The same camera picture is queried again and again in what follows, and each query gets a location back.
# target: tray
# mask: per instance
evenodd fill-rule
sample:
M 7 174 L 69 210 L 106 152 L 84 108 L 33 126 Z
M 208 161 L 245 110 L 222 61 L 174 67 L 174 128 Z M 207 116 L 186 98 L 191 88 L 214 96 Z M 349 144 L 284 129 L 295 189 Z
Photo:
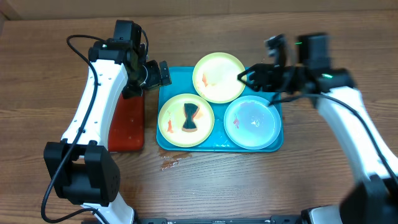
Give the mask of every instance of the tray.
M 194 67 L 170 67 L 170 76 L 172 78 L 172 84 L 160 88 L 159 91 L 159 106 L 157 109 L 158 115 L 162 106 L 171 97 L 182 94 L 182 93 L 192 93 L 197 95 L 192 83 L 192 73 Z M 255 95 L 261 96 L 267 100 L 271 100 L 274 93 L 264 93 L 255 92 L 250 88 L 245 87 L 241 96 Z M 213 108 L 215 116 L 215 124 L 213 131 L 210 136 L 201 144 L 194 147 L 178 147 L 169 143 L 160 133 L 158 125 L 156 126 L 156 140 L 160 147 L 165 150 L 171 151 L 195 151 L 195 152 L 274 152 L 278 150 L 284 142 L 284 132 L 283 132 L 283 119 L 282 119 L 282 106 L 281 104 L 275 105 L 280 120 L 282 121 L 282 126 L 280 128 L 280 133 L 278 138 L 270 145 L 264 149 L 249 150 L 243 149 L 237 146 L 232 140 L 229 139 L 224 130 L 224 113 L 230 103 L 216 104 L 210 103 Z

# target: plate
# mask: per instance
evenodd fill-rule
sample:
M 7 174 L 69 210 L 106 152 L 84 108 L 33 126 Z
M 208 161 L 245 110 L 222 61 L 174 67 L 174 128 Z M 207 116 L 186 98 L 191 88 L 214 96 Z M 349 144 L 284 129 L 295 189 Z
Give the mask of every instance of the plate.
M 227 53 L 212 53 L 195 65 L 193 87 L 209 102 L 227 103 L 243 92 L 245 84 L 237 78 L 243 71 L 244 66 L 236 57 Z
M 260 96 L 243 96 L 225 111 L 224 128 L 228 137 L 245 149 L 263 149 L 278 137 L 281 127 L 275 106 Z
M 183 131 L 186 120 L 184 104 L 193 103 L 199 107 L 193 122 L 197 126 L 194 132 Z M 160 133 L 171 144 L 179 147 L 192 147 L 202 143 L 213 130 L 215 117 L 213 109 L 202 97 L 184 93 L 169 99 L 159 112 Z

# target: plate rim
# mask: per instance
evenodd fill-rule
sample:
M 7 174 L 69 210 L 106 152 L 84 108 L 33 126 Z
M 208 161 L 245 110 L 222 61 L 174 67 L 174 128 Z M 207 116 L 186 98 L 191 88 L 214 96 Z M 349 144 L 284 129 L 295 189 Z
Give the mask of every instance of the plate rim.
M 238 62 L 237 66 L 240 67 L 240 68 L 242 69 L 242 72 L 246 70 L 246 68 L 244 67 L 244 65 L 242 64 L 242 62 L 241 62 L 237 57 L 235 57 L 234 55 L 231 55 L 231 54 L 228 54 L 228 53 L 225 53 L 225 52 L 213 52 L 213 53 L 210 53 L 210 54 L 208 54 L 208 55 L 202 57 L 202 58 L 197 62 L 197 64 L 196 64 L 195 67 L 193 68 L 193 72 L 192 72 L 192 83 L 193 83 L 193 87 L 194 87 L 195 91 L 199 94 L 200 97 L 202 97 L 202 98 L 205 99 L 206 101 L 209 101 L 209 102 L 211 102 L 211 103 L 217 103 L 217 104 L 229 103 L 229 102 L 232 102 L 232 101 L 236 100 L 240 95 L 242 95 L 242 92 L 243 92 L 244 88 L 246 87 L 245 84 L 242 83 L 241 90 L 239 91 L 239 93 L 238 93 L 236 96 L 232 97 L 232 98 L 229 99 L 229 100 L 224 100 L 224 101 L 215 101 L 215 100 L 209 99 L 208 97 L 206 97 L 205 95 L 203 95 L 202 93 L 200 93 L 200 91 L 198 91 L 197 86 L 196 86 L 196 84 L 195 84 L 195 77 L 197 76 L 197 73 L 198 73 L 198 64 L 199 64 L 199 63 L 203 63 L 203 61 L 206 60 L 208 57 L 214 57 L 214 56 L 217 56 L 217 55 L 223 55 L 224 57 L 226 56 L 226 58 L 229 57 L 229 58 L 232 58 L 233 60 L 236 60 L 236 61 Z
M 171 104 L 171 103 L 170 103 L 170 102 L 172 102 L 171 100 L 174 99 L 174 98 L 176 98 L 176 97 L 184 97 L 184 96 L 189 96 L 189 97 L 193 97 L 193 98 L 199 99 L 199 100 L 202 101 L 206 106 L 208 106 L 208 107 L 210 108 L 210 110 L 211 110 L 211 122 L 212 122 L 212 124 L 211 124 L 210 131 L 208 132 L 208 134 L 206 135 L 206 137 L 203 138 L 201 141 L 199 141 L 198 143 L 189 144 L 189 145 L 181 145 L 181 144 L 176 144 L 175 142 L 169 141 L 169 139 L 165 136 L 164 131 L 163 131 L 163 130 L 160 128 L 160 126 L 159 126 L 159 121 L 160 121 L 161 118 L 164 117 L 165 110 L 166 110 L 166 108 L 169 108 L 170 105 L 168 105 L 168 104 Z M 211 107 L 211 105 L 209 104 L 209 102 L 207 102 L 207 101 L 206 101 L 204 98 L 202 98 L 201 96 L 198 96 L 198 95 L 195 95 L 195 94 L 192 94 L 192 93 L 182 93 L 182 94 L 175 95 L 175 96 L 171 97 L 170 99 L 168 99 L 168 100 L 163 104 L 162 108 L 161 108 L 160 111 L 159 111 L 159 115 L 158 115 L 158 117 L 157 117 L 157 126 L 158 126 L 158 128 L 159 128 L 159 131 L 160 131 L 161 135 L 163 136 L 164 139 L 166 139 L 166 141 L 168 141 L 169 143 L 171 143 L 171 144 L 173 144 L 174 146 L 177 146 L 177 147 L 193 147 L 193 146 L 197 146 L 197 145 L 201 144 L 202 142 L 206 141 L 206 139 L 207 139 L 207 138 L 210 136 L 210 134 L 213 132 L 214 124 L 215 124 L 214 111 L 213 111 L 213 108 Z
M 239 97 L 239 98 L 236 99 L 236 100 L 240 100 L 240 99 L 242 99 L 242 98 L 260 98 L 260 99 L 265 100 L 266 102 L 269 103 L 269 101 L 268 101 L 267 99 L 265 99 L 265 98 L 263 98 L 263 97 L 261 97 L 261 96 L 256 96 L 256 95 L 246 95 L 246 96 Z M 226 121 L 225 121 L 225 119 L 226 119 L 227 111 L 230 110 L 231 105 L 232 105 L 236 100 L 234 100 L 232 103 L 230 103 L 230 104 L 228 105 L 228 107 L 227 107 L 227 109 L 225 110 L 225 113 L 224 113 L 224 119 L 223 119 L 223 121 L 224 121 L 224 130 L 225 130 L 226 135 L 229 137 L 229 139 L 230 139 L 233 143 L 235 143 L 237 146 L 242 147 L 242 148 L 247 149 L 247 150 L 253 150 L 253 151 L 264 149 L 265 147 L 268 147 L 268 146 L 270 146 L 272 143 L 274 143 L 274 141 L 276 141 L 276 139 L 278 138 L 278 136 L 279 136 L 279 134 L 280 134 L 280 130 L 282 129 L 282 120 L 281 120 L 281 118 L 280 118 L 280 114 L 279 114 L 278 110 L 276 109 L 276 107 L 275 107 L 274 105 L 271 105 L 271 106 L 274 107 L 274 109 L 276 110 L 276 112 L 277 112 L 277 114 L 278 114 L 277 119 L 279 120 L 279 123 L 280 123 L 280 125 L 279 125 L 279 131 L 278 131 L 278 134 L 276 135 L 276 138 L 275 138 L 272 142 L 270 142 L 267 146 L 261 147 L 261 148 L 259 148 L 259 149 L 248 149 L 246 146 L 244 146 L 244 145 L 242 145 L 242 144 L 240 144 L 240 143 L 234 141 L 234 139 L 231 138 L 231 136 L 229 135 L 229 132 L 227 131 L 227 128 L 226 128 Z

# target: cream plate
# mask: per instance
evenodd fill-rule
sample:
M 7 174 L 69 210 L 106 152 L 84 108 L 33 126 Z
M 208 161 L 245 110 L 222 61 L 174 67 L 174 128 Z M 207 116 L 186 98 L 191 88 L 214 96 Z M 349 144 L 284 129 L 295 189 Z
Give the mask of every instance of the cream plate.
M 193 86 L 197 93 L 212 103 L 227 103 L 235 100 L 244 90 L 245 84 L 238 81 L 243 64 L 226 53 L 204 56 L 193 70 Z
M 186 120 L 184 103 L 193 103 L 199 111 L 193 118 L 197 126 L 194 132 L 182 131 Z M 215 117 L 213 109 L 203 98 L 189 93 L 177 95 L 169 99 L 159 112 L 157 123 L 160 133 L 171 144 L 179 147 L 192 147 L 202 143 L 213 130 Z

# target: cable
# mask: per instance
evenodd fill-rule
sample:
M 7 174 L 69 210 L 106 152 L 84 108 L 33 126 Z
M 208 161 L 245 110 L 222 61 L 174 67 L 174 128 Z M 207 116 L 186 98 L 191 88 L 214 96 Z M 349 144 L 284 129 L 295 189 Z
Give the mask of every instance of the cable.
M 285 40 L 285 46 L 287 47 L 287 50 L 289 51 L 289 55 L 290 55 L 290 61 L 292 63 L 292 68 L 290 69 L 290 74 L 289 76 L 285 79 L 285 82 L 282 84 L 282 87 L 280 88 L 280 90 L 278 90 L 278 92 L 276 92 L 271 99 L 270 105 L 274 104 L 276 98 L 286 90 L 287 86 L 289 85 L 290 81 L 292 81 L 292 78 L 294 76 L 295 70 L 296 70 L 296 64 L 297 64 L 297 58 L 295 56 L 295 54 L 293 53 L 293 50 L 290 48 L 289 43 L 287 43 L 286 39 Z
M 334 101 L 335 103 L 338 103 L 339 105 L 345 107 L 347 110 L 349 110 L 351 113 L 353 113 L 355 115 L 355 117 L 357 117 L 359 119 L 359 121 L 362 123 L 362 125 L 364 126 L 369 138 L 371 139 L 373 146 L 377 152 L 377 155 L 380 157 L 381 162 L 383 163 L 384 167 L 386 168 L 386 170 L 388 171 L 388 174 L 391 176 L 391 179 L 394 181 L 395 185 L 396 185 L 396 189 L 398 189 L 398 178 L 395 175 L 394 171 L 392 171 L 391 167 L 389 166 L 389 164 L 387 163 L 386 158 L 384 157 L 384 155 L 382 154 L 379 146 L 377 145 L 376 140 L 374 139 L 374 136 L 372 135 L 371 130 L 369 129 L 369 127 L 367 126 L 365 120 L 361 117 L 361 115 L 352 107 L 350 107 L 349 105 L 347 105 L 346 103 L 342 102 L 341 100 L 338 100 L 334 97 L 328 96 L 328 95 L 322 95 L 322 94 L 302 94 L 299 96 L 291 96 L 288 98 L 284 98 L 281 100 L 276 100 L 274 101 L 272 104 L 275 103 L 286 103 L 286 102 L 292 102 L 295 100 L 298 100 L 300 98 L 325 98 L 331 101 Z
M 148 41 L 147 33 L 145 33 L 145 31 L 143 29 L 141 29 L 141 32 L 142 32 L 142 34 L 144 34 L 145 41 L 147 42 L 146 47 L 145 47 L 145 54 L 141 59 L 142 62 L 145 62 L 145 60 L 147 60 L 147 56 L 148 56 L 149 41 Z
M 54 183 L 57 180 L 57 177 L 60 175 L 60 172 L 61 172 L 62 168 L 64 167 L 66 162 L 69 160 L 69 157 L 70 157 L 70 154 L 73 151 L 73 148 L 77 145 L 77 142 L 78 142 L 81 134 L 83 133 L 83 130 L 84 130 L 84 127 L 85 127 L 85 125 L 87 123 L 87 119 L 88 119 L 88 117 L 90 115 L 91 109 L 93 109 L 95 97 L 96 97 L 97 90 L 98 90 L 98 76 L 97 76 L 97 72 L 95 71 L 95 68 L 94 68 L 93 64 L 91 64 L 91 62 L 84 55 L 82 55 L 74 46 L 72 46 L 72 44 L 70 43 L 70 39 L 77 38 L 77 37 L 79 37 L 79 38 L 87 38 L 87 39 L 95 39 L 95 40 L 99 40 L 99 41 L 105 43 L 105 40 L 103 40 L 101 38 L 98 38 L 98 37 L 93 37 L 93 36 L 90 36 L 90 35 L 71 35 L 71 36 L 69 36 L 67 38 L 68 46 L 77 55 L 79 55 L 88 64 L 88 66 L 91 68 L 91 71 L 93 71 L 93 75 L 94 75 L 94 90 L 93 90 L 93 96 L 91 97 L 90 104 L 88 105 L 88 108 L 87 108 L 86 115 L 84 116 L 83 121 L 81 122 L 81 126 L 78 129 L 76 137 L 73 140 L 72 144 L 70 145 L 69 150 L 64 155 L 60 165 L 58 166 L 57 170 L 54 173 L 54 176 L 51 179 L 51 182 L 50 182 L 49 186 L 47 187 L 47 190 L 45 191 L 45 194 L 44 194 L 44 197 L 43 197 L 43 201 L 42 201 L 42 206 L 41 206 L 41 215 L 42 215 L 43 220 L 48 222 L 48 223 L 58 223 L 58 222 L 62 222 L 64 220 L 67 220 L 67 219 L 69 219 L 71 217 L 74 217 L 75 215 L 78 215 L 80 213 L 89 212 L 90 211 L 90 212 L 93 212 L 94 215 L 97 214 L 97 216 L 102 220 L 103 223 L 109 224 L 106 221 L 105 217 L 102 214 L 100 214 L 100 212 L 98 212 L 98 209 L 95 209 L 95 208 L 83 208 L 83 209 L 80 209 L 80 210 L 75 211 L 75 212 L 73 212 L 73 213 L 71 213 L 69 215 L 66 215 L 66 216 L 64 216 L 62 218 L 58 218 L 58 219 L 55 219 L 55 220 L 49 219 L 46 216 L 46 214 L 45 214 L 45 206 L 47 204 L 47 200 L 49 199 L 52 187 L 54 186 Z

